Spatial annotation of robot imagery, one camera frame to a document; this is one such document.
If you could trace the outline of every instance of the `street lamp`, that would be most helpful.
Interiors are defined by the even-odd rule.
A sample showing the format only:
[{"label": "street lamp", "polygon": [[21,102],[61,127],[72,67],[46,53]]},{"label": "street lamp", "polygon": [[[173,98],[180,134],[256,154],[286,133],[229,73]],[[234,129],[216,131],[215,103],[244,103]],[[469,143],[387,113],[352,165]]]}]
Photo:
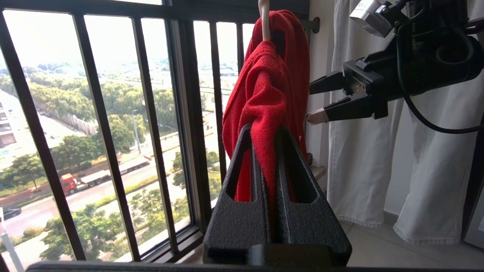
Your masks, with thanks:
[{"label": "street lamp", "polygon": [[131,118],[133,119],[133,127],[135,128],[135,136],[136,136],[136,143],[138,144],[138,151],[139,151],[139,154],[141,154],[141,144],[139,142],[138,129],[136,128],[136,119],[135,119],[135,112],[137,111],[138,111],[137,109],[131,111]]}]

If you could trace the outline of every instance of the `white hook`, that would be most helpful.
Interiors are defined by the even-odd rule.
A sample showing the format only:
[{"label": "white hook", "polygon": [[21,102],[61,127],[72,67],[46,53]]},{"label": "white hook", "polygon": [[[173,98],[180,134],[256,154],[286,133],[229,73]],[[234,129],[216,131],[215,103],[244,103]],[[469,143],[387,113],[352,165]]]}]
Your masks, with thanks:
[{"label": "white hook", "polygon": [[262,40],[271,40],[271,28],[269,27],[269,0],[259,0],[259,13],[262,20]]}]

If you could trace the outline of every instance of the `truck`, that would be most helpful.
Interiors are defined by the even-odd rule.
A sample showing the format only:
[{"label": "truck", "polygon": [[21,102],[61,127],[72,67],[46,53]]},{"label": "truck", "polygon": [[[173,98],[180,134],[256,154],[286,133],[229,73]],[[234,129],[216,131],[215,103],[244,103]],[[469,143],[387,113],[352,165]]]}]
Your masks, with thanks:
[{"label": "truck", "polygon": [[[130,160],[119,166],[121,175],[132,172],[136,169],[142,168],[150,164],[151,158],[139,157]],[[100,185],[106,181],[111,180],[111,173],[109,170],[102,170],[82,178],[75,178],[71,173],[62,175],[60,177],[60,183],[66,196],[77,193],[88,188],[92,188],[96,185]]]}]

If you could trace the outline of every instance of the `white wall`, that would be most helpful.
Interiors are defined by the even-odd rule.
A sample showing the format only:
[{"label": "white wall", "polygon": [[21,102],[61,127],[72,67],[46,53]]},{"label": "white wall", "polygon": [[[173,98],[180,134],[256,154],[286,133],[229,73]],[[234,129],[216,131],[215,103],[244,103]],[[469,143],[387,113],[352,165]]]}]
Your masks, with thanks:
[{"label": "white wall", "polygon": [[[331,72],[331,60],[333,57],[334,33],[333,33],[333,10],[332,0],[312,0],[310,4],[309,18],[312,20],[319,17],[321,23],[319,32],[311,33],[310,38],[310,80],[316,80]],[[329,104],[328,94],[314,94],[309,97],[307,110],[312,111]],[[306,147],[313,154],[313,165],[328,166],[328,125],[311,125],[306,123]]]},{"label": "white wall", "polygon": [[[321,19],[319,33],[311,34],[310,40],[310,80],[320,78],[331,72],[333,58],[333,0],[311,0],[310,19]],[[311,95],[308,111],[329,104],[328,94]],[[306,145],[313,154],[316,166],[328,165],[328,125],[306,125]],[[410,176],[413,164],[413,135],[408,108],[404,106],[393,153],[392,178],[385,202],[385,211],[399,214],[410,188]]]}]

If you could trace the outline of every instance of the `floor tile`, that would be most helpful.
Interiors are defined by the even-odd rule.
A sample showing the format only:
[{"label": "floor tile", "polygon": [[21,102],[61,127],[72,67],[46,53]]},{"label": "floor tile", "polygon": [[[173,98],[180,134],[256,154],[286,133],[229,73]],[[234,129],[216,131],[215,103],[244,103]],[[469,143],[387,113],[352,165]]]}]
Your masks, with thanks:
[{"label": "floor tile", "polygon": [[353,247],[348,266],[449,268],[442,263],[358,228],[351,228],[348,239]]},{"label": "floor tile", "polygon": [[484,249],[461,242],[455,245],[415,245],[403,241],[391,225],[381,228],[367,228],[354,224],[353,229],[363,230],[413,252],[424,255],[440,263],[457,269],[484,268]]},{"label": "floor tile", "polygon": [[190,253],[185,255],[176,263],[203,264],[202,253],[203,253],[203,247],[202,245],[199,245],[196,249],[192,250]]},{"label": "floor tile", "polygon": [[339,224],[341,224],[341,227],[345,231],[346,234],[348,234],[349,230],[351,229],[351,225],[347,224],[346,222],[340,221]]}]

